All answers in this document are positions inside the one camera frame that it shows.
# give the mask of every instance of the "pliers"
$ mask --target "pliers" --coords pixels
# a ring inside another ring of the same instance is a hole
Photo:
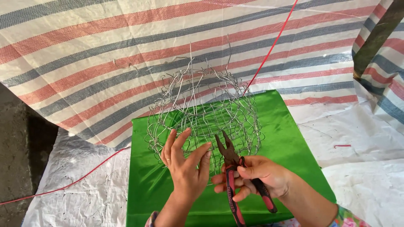
[[[225,133],[225,131],[222,131],[222,133],[223,137],[225,138],[226,148],[220,142],[220,139],[217,136],[217,134],[215,135],[215,139],[219,152],[223,155],[225,160],[227,200],[229,201],[230,209],[231,212],[233,213],[237,226],[246,227],[240,208],[238,207],[237,202],[233,201],[233,197],[236,195],[235,191],[236,188],[234,185],[234,171],[237,171],[237,166],[243,166],[245,168],[247,168],[247,166],[245,165],[244,157],[243,156],[238,157],[238,155],[236,154],[234,145],[231,142],[230,138]],[[269,195],[268,189],[265,187],[264,183],[259,178],[252,179],[251,182],[261,195],[269,212],[276,213],[278,210],[274,202],[272,201],[272,198]]]

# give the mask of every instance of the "green satin cloth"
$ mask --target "green satin cloth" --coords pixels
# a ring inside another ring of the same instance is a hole
[[[321,195],[335,203],[334,193],[279,93],[275,90],[267,91],[255,95],[255,101],[259,122],[262,125],[261,132],[265,135],[258,154],[295,172]],[[148,149],[148,143],[144,140],[147,117],[132,119],[132,123],[126,226],[142,227],[153,211],[163,208],[174,187],[169,170],[163,168],[164,164],[158,164],[154,152]],[[216,194],[213,188],[214,185],[207,186],[193,204],[185,226],[236,226],[227,195]],[[278,208],[276,214],[268,212],[259,196],[250,195],[239,202],[247,226],[273,223],[293,217],[279,200],[274,199],[274,202]]]

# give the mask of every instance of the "metal wire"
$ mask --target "metal wire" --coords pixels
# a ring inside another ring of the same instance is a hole
[[[215,134],[224,130],[233,141],[240,156],[255,155],[264,135],[258,122],[254,95],[246,90],[246,83],[231,73],[216,71],[206,60],[206,69],[193,69],[192,50],[186,69],[169,76],[161,97],[150,107],[147,136],[149,149],[161,163],[161,150],[171,129],[178,134],[186,128],[192,133],[183,146],[184,156],[206,142],[212,142],[210,173],[220,173],[223,157],[217,149]]]

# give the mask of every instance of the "person's left hand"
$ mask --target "person's left hand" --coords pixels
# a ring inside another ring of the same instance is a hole
[[[174,183],[173,195],[193,203],[205,189],[209,180],[210,154],[212,143],[205,143],[194,150],[188,158],[184,157],[182,146],[191,134],[187,128],[177,139],[177,131],[171,130],[161,151],[161,159],[170,170]]]

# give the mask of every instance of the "sleeve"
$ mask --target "sleeve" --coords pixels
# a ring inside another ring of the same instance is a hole
[[[351,211],[338,205],[338,213],[329,227],[371,227]]]
[[[154,211],[153,213],[151,213],[149,219],[146,222],[145,227],[154,227],[154,221],[156,220],[158,215],[158,211]]]

